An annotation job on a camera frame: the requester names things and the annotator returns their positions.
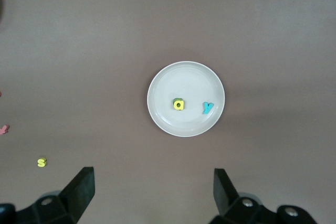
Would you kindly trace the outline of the brown table cover sheet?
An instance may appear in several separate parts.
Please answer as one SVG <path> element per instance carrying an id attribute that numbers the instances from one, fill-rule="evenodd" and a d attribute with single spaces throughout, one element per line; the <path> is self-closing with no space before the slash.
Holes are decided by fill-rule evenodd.
<path id="1" fill-rule="evenodd" d="M 92 166 L 79 224 L 207 224 L 224 168 L 267 208 L 336 224 L 336 0 L 3 0 L 1 15 L 0 202 L 26 208 Z M 188 138 L 146 105 L 183 60 L 226 93 Z"/>

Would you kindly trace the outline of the beige brown round plate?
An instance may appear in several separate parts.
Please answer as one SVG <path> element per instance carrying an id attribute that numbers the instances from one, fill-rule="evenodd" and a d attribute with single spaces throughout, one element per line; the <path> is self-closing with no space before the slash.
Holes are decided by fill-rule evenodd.
<path id="1" fill-rule="evenodd" d="M 184 100 L 184 110 L 173 108 L 173 99 Z M 180 61 L 160 70 L 147 93 L 147 106 L 153 122 L 164 132 L 192 137 L 210 130 L 225 107 L 225 90 L 218 75 L 194 61 Z M 212 102 L 209 114 L 203 103 Z"/>

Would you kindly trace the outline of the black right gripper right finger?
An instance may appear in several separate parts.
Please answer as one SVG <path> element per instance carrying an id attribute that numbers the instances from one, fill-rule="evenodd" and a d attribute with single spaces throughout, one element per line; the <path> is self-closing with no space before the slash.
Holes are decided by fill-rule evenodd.
<path id="1" fill-rule="evenodd" d="M 213 196 L 219 212 L 211 224 L 318 224 L 298 206 L 281 205 L 276 212 L 248 196 L 240 196 L 222 168 L 214 169 Z"/>

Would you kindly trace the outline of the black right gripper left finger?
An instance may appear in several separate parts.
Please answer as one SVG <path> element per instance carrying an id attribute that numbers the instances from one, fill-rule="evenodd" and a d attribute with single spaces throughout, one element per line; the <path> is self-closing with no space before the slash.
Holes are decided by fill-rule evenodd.
<path id="1" fill-rule="evenodd" d="M 0 204 L 0 224 L 77 224 L 95 195 L 94 168 L 84 167 L 57 195 L 45 195 L 25 209 Z"/>

